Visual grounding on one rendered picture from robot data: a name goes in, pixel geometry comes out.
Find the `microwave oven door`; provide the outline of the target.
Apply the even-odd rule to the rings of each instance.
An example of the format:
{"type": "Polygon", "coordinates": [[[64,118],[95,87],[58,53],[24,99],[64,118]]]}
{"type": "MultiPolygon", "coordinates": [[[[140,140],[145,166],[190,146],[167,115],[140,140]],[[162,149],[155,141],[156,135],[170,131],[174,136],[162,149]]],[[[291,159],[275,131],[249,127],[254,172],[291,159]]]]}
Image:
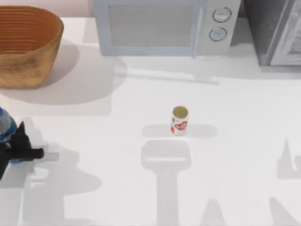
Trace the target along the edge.
{"type": "Polygon", "coordinates": [[[207,0],[93,0],[104,56],[193,56],[207,0]]]}

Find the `grey cabinet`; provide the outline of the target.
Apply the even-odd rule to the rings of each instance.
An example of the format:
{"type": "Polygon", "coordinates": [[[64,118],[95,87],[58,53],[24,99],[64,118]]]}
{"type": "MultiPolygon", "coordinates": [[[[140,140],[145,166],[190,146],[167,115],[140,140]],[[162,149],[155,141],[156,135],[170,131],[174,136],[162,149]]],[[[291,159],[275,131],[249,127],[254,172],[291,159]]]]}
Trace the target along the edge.
{"type": "Polygon", "coordinates": [[[260,66],[301,66],[301,0],[244,0],[260,66]]]}

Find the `pale microwave oven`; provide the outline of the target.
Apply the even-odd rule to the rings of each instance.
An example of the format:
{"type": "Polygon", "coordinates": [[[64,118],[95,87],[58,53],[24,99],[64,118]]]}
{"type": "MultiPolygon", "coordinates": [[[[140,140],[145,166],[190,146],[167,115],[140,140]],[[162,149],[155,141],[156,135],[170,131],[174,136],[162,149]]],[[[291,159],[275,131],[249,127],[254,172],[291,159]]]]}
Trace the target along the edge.
{"type": "Polygon", "coordinates": [[[93,0],[105,56],[222,55],[241,0],[93,0]]]}

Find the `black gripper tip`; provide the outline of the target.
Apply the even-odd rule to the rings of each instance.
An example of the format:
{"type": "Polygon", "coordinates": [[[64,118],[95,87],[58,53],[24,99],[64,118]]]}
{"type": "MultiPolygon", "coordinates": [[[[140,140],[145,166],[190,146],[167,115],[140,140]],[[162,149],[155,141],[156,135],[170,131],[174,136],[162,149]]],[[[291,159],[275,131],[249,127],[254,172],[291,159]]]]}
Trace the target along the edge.
{"type": "Polygon", "coordinates": [[[44,155],[43,148],[32,147],[30,139],[25,132],[25,124],[21,122],[8,142],[0,142],[0,180],[10,161],[33,161],[42,159],[44,155]]]}

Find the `red and white can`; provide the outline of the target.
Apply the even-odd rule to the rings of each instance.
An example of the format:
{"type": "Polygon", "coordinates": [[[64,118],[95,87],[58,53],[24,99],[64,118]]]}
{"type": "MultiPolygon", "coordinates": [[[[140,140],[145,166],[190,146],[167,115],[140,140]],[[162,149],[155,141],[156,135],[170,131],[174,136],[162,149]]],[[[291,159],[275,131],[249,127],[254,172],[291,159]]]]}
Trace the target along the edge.
{"type": "Polygon", "coordinates": [[[189,111],[185,106],[176,106],[172,111],[171,132],[174,135],[185,133],[188,124],[189,111]]]}

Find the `round microwave knob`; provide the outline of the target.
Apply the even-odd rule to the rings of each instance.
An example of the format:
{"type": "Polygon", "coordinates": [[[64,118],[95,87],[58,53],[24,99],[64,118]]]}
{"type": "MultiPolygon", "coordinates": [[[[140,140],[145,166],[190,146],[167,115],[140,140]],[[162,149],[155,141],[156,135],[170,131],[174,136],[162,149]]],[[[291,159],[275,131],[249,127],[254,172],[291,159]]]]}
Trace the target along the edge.
{"type": "Polygon", "coordinates": [[[211,30],[209,33],[210,40],[212,40],[214,42],[222,41],[226,37],[227,37],[227,31],[222,27],[219,27],[215,30],[211,30]]]}
{"type": "Polygon", "coordinates": [[[218,23],[224,23],[231,17],[231,10],[227,7],[218,8],[213,12],[213,20],[218,23]]]}

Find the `blue and grey bottle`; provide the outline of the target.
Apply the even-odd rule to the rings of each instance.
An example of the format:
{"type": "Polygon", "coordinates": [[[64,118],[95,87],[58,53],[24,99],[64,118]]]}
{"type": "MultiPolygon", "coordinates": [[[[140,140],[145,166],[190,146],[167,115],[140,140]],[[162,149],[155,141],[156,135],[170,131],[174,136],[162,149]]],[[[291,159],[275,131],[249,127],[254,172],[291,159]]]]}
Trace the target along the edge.
{"type": "Polygon", "coordinates": [[[0,150],[14,149],[18,138],[18,127],[12,116],[0,107],[0,150]]]}

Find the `brown woven basket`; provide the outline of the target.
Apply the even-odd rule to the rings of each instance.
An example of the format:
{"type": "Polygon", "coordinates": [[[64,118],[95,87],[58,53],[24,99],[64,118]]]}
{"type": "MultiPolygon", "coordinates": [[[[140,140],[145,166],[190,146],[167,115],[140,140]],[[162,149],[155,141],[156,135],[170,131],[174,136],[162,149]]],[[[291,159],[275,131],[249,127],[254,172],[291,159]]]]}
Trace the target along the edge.
{"type": "Polygon", "coordinates": [[[31,89],[51,74],[64,24],[33,6],[0,5],[0,89],[31,89]]]}

